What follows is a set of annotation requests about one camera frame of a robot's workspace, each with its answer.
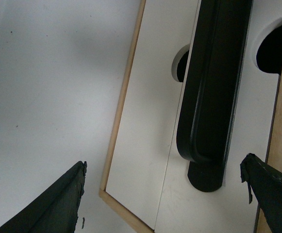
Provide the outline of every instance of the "wooden drawer frame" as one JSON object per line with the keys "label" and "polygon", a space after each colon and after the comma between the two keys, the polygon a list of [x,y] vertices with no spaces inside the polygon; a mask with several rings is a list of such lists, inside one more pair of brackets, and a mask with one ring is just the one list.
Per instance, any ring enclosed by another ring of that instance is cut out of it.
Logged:
{"label": "wooden drawer frame", "polygon": [[[140,31],[140,26],[142,22],[142,16],[145,8],[146,0],[141,0],[139,12],[137,15],[137,21],[135,25],[135,30],[133,34],[133,39],[130,47],[129,58],[124,74],[124,80],[122,84],[122,89],[119,96],[119,102],[117,107],[117,112],[114,120],[113,131],[111,135],[111,140],[107,152],[107,157],[105,161],[103,176],[100,185],[100,197],[118,214],[120,215],[136,232],[138,233],[153,233],[154,230],[146,225],[142,220],[140,220],[136,215],[130,212],[122,204],[120,204],[116,199],[106,192],[106,186],[108,181],[108,176],[110,172],[110,167],[112,163],[112,157],[115,149],[117,133],[119,129],[120,119],[123,111],[123,105],[127,93],[127,88],[129,84],[130,72],[133,65],[134,53],[137,45],[137,39]],[[268,148],[268,159],[269,165],[273,166],[277,170],[282,172],[282,75],[280,78],[278,96],[276,101],[275,113],[273,118],[273,128],[271,133],[270,145]],[[257,233],[271,233],[270,228],[267,225],[264,214],[262,211],[258,213],[256,218],[256,232]]]}

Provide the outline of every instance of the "black material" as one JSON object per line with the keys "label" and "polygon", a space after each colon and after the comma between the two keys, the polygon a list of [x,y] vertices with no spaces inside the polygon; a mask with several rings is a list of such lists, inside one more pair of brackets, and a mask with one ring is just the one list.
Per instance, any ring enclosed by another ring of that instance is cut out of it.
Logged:
{"label": "black material", "polygon": [[282,173],[265,164],[255,154],[248,154],[241,165],[242,182],[248,182],[273,233],[282,233]]}
{"label": "black material", "polygon": [[0,227],[0,233],[73,233],[84,194],[87,163],[79,161]]}
{"label": "black material", "polygon": [[258,48],[256,61],[258,68],[266,73],[282,72],[282,25],[273,30]]}
{"label": "black material", "polygon": [[187,66],[187,61],[188,61],[188,55],[189,51],[187,51],[183,57],[180,59],[180,62],[178,63],[178,67],[176,69],[176,75],[178,76],[179,82],[184,81],[184,76],[185,76],[185,71],[186,71],[186,66]]}
{"label": "black material", "polygon": [[221,187],[252,0],[202,0],[177,129],[188,178]]}

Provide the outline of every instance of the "white panel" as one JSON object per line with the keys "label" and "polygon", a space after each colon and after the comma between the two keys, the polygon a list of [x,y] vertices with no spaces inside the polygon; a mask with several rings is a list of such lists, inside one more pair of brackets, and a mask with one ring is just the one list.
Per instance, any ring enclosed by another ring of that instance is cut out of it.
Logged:
{"label": "white panel", "polygon": [[0,0],[0,226],[82,160],[75,232],[133,232],[99,187],[139,4]]}
{"label": "white panel", "polygon": [[197,0],[147,1],[106,191],[154,228],[182,84],[171,75],[190,43]]}
{"label": "white panel", "polygon": [[179,155],[174,137],[155,232],[253,232],[257,200],[249,205],[247,184],[240,179],[240,163],[249,152],[265,159],[278,75],[263,73],[254,63],[263,38],[280,22],[282,1],[254,1],[226,184],[213,193],[195,189],[187,178],[189,162]]}

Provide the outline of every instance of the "black handle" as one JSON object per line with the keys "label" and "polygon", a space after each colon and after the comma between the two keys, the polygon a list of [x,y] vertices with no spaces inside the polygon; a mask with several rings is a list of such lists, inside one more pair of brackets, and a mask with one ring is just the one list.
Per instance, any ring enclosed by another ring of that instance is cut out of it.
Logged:
{"label": "black handle", "polygon": [[252,0],[202,0],[177,129],[188,178],[222,186]]}

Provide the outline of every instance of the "semicircular hole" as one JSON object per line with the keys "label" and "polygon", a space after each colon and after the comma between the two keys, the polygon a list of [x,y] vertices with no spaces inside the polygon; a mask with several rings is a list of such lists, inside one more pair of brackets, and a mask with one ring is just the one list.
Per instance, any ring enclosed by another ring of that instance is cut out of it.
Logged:
{"label": "semicircular hole", "polygon": [[178,64],[178,67],[176,69],[176,74],[178,76],[179,82],[184,82],[184,76],[185,76],[185,71],[186,71],[186,65],[188,61],[188,54],[189,51],[187,51],[183,57],[180,59],[180,62]]}
{"label": "semicircular hole", "polygon": [[186,65],[188,61],[189,46],[190,45],[186,45],[183,48],[181,48],[180,51],[174,57],[172,63],[172,68],[171,68],[172,77],[174,78],[174,80],[180,83],[184,81]]}
{"label": "semicircular hole", "polygon": [[282,72],[282,25],[274,29],[261,43],[256,54],[258,68],[266,73]]}

